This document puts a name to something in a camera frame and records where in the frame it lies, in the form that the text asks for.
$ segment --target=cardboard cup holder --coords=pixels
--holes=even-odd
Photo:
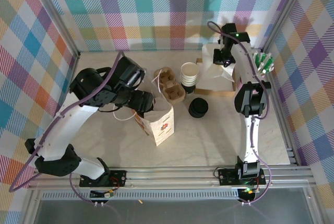
[[[160,70],[162,70],[162,72],[159,77],[159,86],[167,101],[170,104],[176,104],[183,101],[186,96],[186,91],[181,84],[175,80],[173,70],[169,67],[158,69],[154,72],[154,77],[159,74]]]

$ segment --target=colorful plaid wall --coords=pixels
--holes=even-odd
[[[298,0],[271,52],[298,154],[334,223],[334,0]]]
[[[9,185],[59,109],[74,58],[40,0],[0,0],[0,223],[17,223],[26,189]],[[19,182],[31,176],[29,167]]]
[[[83,51],[199,49],[208,20],[235,22],[259,47],[286,0],[53,0]]]

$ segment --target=printed logo on bag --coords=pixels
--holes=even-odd
[[[163,124],[162,127],[161,127],[161,130],[165,130],[167,127],[168,127],[168,123]]]

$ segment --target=stacked paper cups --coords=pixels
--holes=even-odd
[[[192,93],[195,90],[199,68],[195,63],[187,62],[181,66],[181,84],[186,93]]]

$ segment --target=black cup lid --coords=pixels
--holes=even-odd
[[[191,102],[189,106],[189,113],[193,117],[200,118],[206,114],[208,109],[209,106],[205,99],[196,98]]]

